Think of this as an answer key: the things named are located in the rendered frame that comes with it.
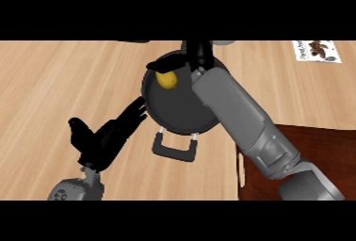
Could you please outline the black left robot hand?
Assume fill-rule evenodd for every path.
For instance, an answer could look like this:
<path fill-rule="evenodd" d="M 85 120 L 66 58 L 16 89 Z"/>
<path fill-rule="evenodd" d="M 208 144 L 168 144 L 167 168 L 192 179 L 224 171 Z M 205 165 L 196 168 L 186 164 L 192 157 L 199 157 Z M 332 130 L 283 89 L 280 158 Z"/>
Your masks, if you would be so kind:
<path fill-rule="evenodd" d="M 100 172 L 109 167 L 133 132 L 147 117 L 144 111 L 144 98 L 138 96 L 121 115 L 109 120 L 96 132 L 79 118 L 69 119 L 71 144 L 81 153 L 78 163 L 85 168 Z"/>

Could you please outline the dark brown wooden tray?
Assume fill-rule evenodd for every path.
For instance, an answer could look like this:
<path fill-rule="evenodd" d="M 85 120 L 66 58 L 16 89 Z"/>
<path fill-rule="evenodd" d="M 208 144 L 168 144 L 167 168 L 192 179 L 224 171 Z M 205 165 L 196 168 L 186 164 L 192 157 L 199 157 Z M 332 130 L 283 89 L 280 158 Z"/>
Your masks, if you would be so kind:
<path fill-rule="evenodd" d="M 236 155 L 242 201 L 356 201 L 356 130 L 277 124 Z"/>

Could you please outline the dark grey pot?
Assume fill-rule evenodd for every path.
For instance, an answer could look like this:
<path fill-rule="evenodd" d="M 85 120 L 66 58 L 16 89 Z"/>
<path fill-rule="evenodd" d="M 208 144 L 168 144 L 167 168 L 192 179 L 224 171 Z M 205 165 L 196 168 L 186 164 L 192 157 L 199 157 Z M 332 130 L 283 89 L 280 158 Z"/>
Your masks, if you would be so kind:
<path fill-rule="evenodd" d="M 155 80 L 155 71 L 146 70 L 141 81 L 141 96 L 146 101 L 146 111 L 159 131 L 153 138 L 153 154 L 192 162 L 195 160 L 198 141 L 196 136 L 206 132 L 218 123 L 211 110 L 192 91 L 192 79 L 189 64 L 174 70 L 177 87 L 164 89 Z M 162 145 L 164 132 L 190 137 L 186 151 L 168 148 Z"/>

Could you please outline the yellow lemon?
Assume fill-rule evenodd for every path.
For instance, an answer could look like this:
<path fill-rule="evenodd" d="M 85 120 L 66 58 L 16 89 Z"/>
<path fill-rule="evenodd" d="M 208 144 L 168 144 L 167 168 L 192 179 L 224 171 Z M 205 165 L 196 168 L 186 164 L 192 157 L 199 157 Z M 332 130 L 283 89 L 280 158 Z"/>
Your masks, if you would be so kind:
<path fill-rule="evenodd" d="M 178 78 L 174 72 L 155 73 L 156 83 L 164 89 L 172 89 L 177 87 Z"/>

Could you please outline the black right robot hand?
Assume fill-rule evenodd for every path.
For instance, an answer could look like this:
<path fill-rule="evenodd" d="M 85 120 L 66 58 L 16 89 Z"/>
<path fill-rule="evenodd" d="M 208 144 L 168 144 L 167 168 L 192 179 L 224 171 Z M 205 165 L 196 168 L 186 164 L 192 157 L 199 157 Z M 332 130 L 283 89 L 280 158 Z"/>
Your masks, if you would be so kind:
<path fill-rule="evenodd" d="M 184 40 L 177 53 L 162 56 L 146 65 L 146 68 L 167 73 L 189 65 L 190 72 L 196 69 L 205 71 L 214 67 L 212 47 L 209 40 Z"/>

